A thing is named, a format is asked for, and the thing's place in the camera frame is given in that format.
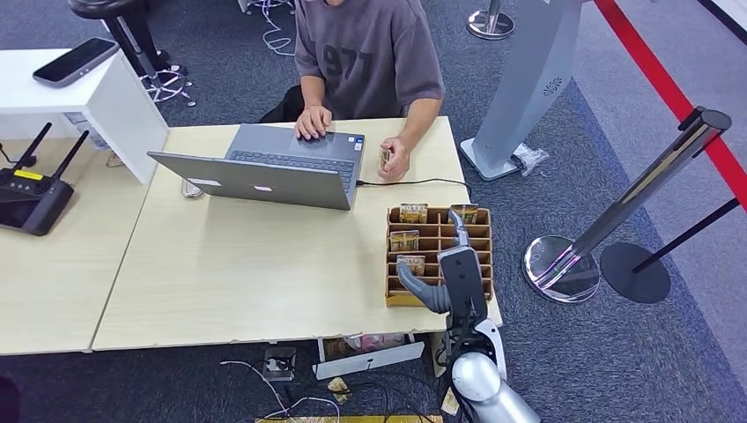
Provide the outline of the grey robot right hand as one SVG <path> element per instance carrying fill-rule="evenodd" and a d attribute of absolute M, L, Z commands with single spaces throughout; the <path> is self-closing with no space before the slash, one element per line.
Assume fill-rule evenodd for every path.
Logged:
<path fill-rule="evenodd" d="M 480 262 L 477 252 L 470 246 L 463 218 L 454 210 L 449 210 L 448 216 L 455 237 L 454 245 L 437 255 L 443 283 L 439 286 L 426 284 L 405 263 L 396 265 L 397 277 L 403 287 L 433 313 L 449 313 L 454 323 L 474 330 L 488 317 Z"/>

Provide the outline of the person's left hand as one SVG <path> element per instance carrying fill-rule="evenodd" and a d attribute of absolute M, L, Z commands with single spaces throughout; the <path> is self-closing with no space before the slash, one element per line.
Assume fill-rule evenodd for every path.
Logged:
<path fill-rule="evenodd" d="M 381 148 L 390 151 L 389 159 L 379 176 L 385 182 L 400 181 L 410 169 L 410 147 L 399 137 L 389 137 L 381 143 Z"/>

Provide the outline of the person's right hand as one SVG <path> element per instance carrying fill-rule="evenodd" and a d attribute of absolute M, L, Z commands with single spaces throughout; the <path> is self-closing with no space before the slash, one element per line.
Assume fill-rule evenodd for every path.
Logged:
<path fill-rule="evenodd" d="M 305 107 L 294 129 L 298 139 L 312 140 L 324 137 L 332 121 L 331 112 L 322 105 Z"/>

